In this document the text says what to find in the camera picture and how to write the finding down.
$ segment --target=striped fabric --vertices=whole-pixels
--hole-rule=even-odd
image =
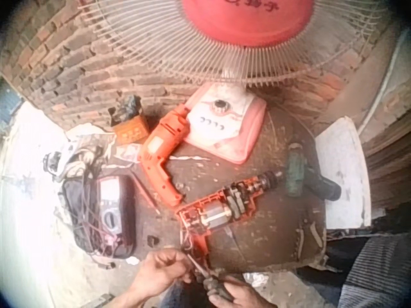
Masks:
[[[339,308],[411,307],[411,233],[373,237],[354,262]]]

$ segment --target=orange power drill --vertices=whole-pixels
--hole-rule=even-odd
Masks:
[[[182,195],[174,188],[163,165],[189,133],[188,113],[189,109],[180,104],[166,114],[143,144],[138,156],[154,189],[164,203],[172,207],[180,204]]]
[[[183,229],[191,236],[193,247],[202,257],[209,253],[206,237],[217,228],[252,217],[256,211],[254,198],[275,189],[280,177],[280,173],[268,171],[234,182],[176,211]]]

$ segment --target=hand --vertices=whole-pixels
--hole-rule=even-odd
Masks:
[[[128,291],[113,300],[109,307],[142,307],[149,298],[167,290],[176,279],[190,283],[191,269],[191,261],[176,249],[149,252]]]
[[[210,302],[217,308],[277,308],[258,294],[252,286],[233,277],[227,277],[224,286],[234,297],[234,302],[230,303],[218,295],[211,295]]]

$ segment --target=fan knob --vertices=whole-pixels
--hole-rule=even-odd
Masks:
[[[228,102],[226,102],[226,101],[218,99],[213,103],[213,111],[216,114],[223,114],[228,109],[230,109],[230,104],[228,104]]]

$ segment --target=dirt floor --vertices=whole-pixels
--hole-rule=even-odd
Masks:
[[[42,158],[60,141],[62,130],[29,104],[17,114],[13,135],[2,149],[1,289],[17,307],[73,308],[105,293],[119,295],[139,267],[116,261],[114,269],[99,268],[55,216],[56,187],[42,170]],[[13,241],[6,242],[5,235]],[[290,272],[267,275],[258,291],[280,308],[332,307]],[[153,298],[146,307],[157,307],[160,300]]]

